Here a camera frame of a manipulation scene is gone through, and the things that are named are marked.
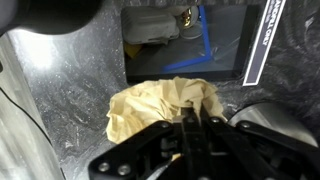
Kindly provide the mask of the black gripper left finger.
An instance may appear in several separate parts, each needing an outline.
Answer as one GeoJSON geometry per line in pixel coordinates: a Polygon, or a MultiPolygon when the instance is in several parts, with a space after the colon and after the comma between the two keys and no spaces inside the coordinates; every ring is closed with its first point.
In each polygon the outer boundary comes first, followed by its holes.
{"type": "Polygon", "coordinates": [[[93,159],[89,180],[146,180],[183,152],[183,123],[194,122],[192,108],[171,121],[158,120],[93,159]]]}

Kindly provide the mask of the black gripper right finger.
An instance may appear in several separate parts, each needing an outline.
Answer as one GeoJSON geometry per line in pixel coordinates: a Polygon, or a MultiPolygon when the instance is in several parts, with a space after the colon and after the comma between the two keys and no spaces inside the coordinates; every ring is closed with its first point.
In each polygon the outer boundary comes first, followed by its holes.
{"type": "Polygon", "coordinates": [[[238,174],[246,180],[320,180],[318,147],[256,123],[235,126],[200,111],[203,124],[218,150],[226,150],[238,174]]]}

